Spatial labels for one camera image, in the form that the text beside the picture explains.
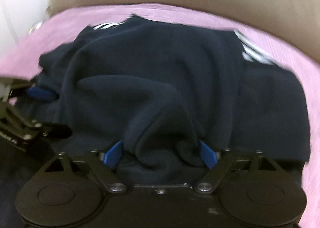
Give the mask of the navy white-striped track pants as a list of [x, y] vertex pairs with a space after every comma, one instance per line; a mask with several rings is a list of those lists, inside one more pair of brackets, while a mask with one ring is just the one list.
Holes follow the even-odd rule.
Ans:
[[122, 141], [116, 174], [125, 182], [194, 181], [205, 172], [202, 142], [297, 167], [309, 160], [300, 82], [238, 31], [132, 16], [86, 27], [39, 65], [36, 84], [55, 99], [19, 99], [18, 108], [72, 128], [56, 152], [82, 155]]

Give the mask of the pink quilted bedspread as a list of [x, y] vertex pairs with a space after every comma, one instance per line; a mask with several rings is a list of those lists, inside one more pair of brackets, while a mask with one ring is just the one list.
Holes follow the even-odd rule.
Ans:
[[1, 75], [32, 78], [39, 57], [73, 41], [87, 25], [119, 23], [138, 15], [146, 19], [213, 29], [238, 29], [278, 64], [292, 70], [303, 85], [311, 128], [311, 156], [303, 171], [308, 205], [301, 227], [319, 227], [319, 65], [301, 51], [262, 31], [204, 12], [161, 4], [92, 6], [68, 9], [46, 21], [1, 60]]

